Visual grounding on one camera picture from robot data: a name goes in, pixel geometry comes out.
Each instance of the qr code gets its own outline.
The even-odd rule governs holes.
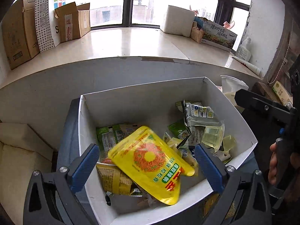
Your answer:
[[[40,4],[40,13],[46,12],[46,3],[41,3]]]
[[[40,17],[40,27],[45,27],[47,25],[46,16]]]

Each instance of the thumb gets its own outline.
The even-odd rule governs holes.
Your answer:
[[[298,169],[300,167],[300,155],[296,152],[292,153],[290,157],[290,162],[295,169]]]

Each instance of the blue gripper pad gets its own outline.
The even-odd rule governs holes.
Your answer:
[[[79,161],[81,162],[78,163],[78,168],[71,174],[71,180],[69,182],[70,189],[73,193],[82,190],[99,159],[99,155],[99,147],[97,145],[90,145],[79,157]]]
[[[197,160],[204,176],[207,178],[211,188],[221,194],[224,190],[224,178],[226,177],[225,165],[218,157],[214,157],[205,146],[201,145],[196,145],[195,147],[195,159]]]

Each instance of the white paper bag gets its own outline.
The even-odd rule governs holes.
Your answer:
[[[60,43],[58,20],[54,9],[67,4],[67,0],[35,0],[35,29],[40,51]]]

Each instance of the yellow bag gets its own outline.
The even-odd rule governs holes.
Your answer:
[[[120,141],[108,152],[108,157],[135,183],[167,205],[178,201],[179,174],[195,173],[194,168],[146,126]]]

